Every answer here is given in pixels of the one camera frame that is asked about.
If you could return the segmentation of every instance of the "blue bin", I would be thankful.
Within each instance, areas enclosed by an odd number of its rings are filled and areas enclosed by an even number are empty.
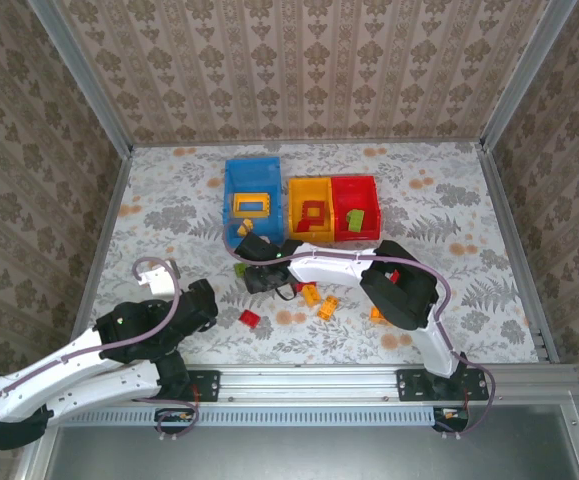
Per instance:
[[[284,217],[282,213],[282,192],[280,178],[280,158],[243,158],[227,160],[225,166],[225,198],[222,209],[222,224],[234,220],[233,196],[235,193],[269,194],[269,216],[252,218],[253,231],[269,238],[272,243],[281,244],[285,239]],[[237,231],[239,223],[227,229],[227,242],[237,247],[243,237]]]

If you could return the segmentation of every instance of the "floral tablecloth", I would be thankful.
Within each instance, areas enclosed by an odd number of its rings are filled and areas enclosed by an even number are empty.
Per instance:
[[[323,298],[340,299],[329,322],[300,296],[285,302],[273,292],[247,293],[221,244],[224,161],[261,156],[281,159],[285,206],[289,177],[374,175],[382,239],[402,244],[444,273],[452,286],[445,324],[457,347],[480,362],[537,361],[471,143],[138,148],[91,321],[122,301],[149,298],[149,290],[132,279],[130,267],[137,257],[155,255],[176,260],[183,288],[207,278],[216,291],[218,323],[182,342],[188,363],[420,363],[406,331],[369,321],[372,305],[359,288],[318,286]],[[238,321],[244,309],[262,317],[257,328]]]

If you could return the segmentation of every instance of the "plastic bin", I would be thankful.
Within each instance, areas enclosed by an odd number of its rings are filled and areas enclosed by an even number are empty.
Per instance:
[[[236,193],[266,193],[269,195],[269,216],[252,217],[253,231],[269,238],[272,243],[281,244],[285,240],[284,215],[282,212],[282,181],[280,177],[280,159],[243,158],[227,160],[225,165],[225,195],[222,209],[222,224],[230,220],[238,223],[227,229],[227,243],[237,247],[243,237],[239,236],[238,226],[243,220],[233,215],[233,200]]]
[[[324,222],[311,225],[309,231],[299,232],[304,202],[310,200],[324,203]],[[334,218],[330,177],[307,177],[289,179],[289,237],[304,242],[333,242]]]
[[[378,240],[380,238],[380,205],[376,193],[376,182],[372,176],[331,177],[334,211],[334,239]],[[360,232],[350,232],[347,213],[364,210]]]

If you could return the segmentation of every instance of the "green lego brick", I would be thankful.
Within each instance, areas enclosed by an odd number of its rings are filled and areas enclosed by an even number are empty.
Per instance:
[[[362,221],[365,218],[364,210],[350,210],[347,213],[347,222],[349,223],[349,231],[359,233],[362,230]]]
[[[236,272],[236,277],[244,278],[245,277],[245,269],[247,265],[245,263],[236,263],[233,266],[234,271]]]

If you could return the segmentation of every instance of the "yellow bin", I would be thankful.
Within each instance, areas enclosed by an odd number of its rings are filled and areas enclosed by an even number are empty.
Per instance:
[[[298,232],[303,203],[315,200],[325,203],[324,225],[311,225],[308,232]],[[289,238],[303,242],[328,243],[334,239],[333,197],[330,177],[289,179]]]

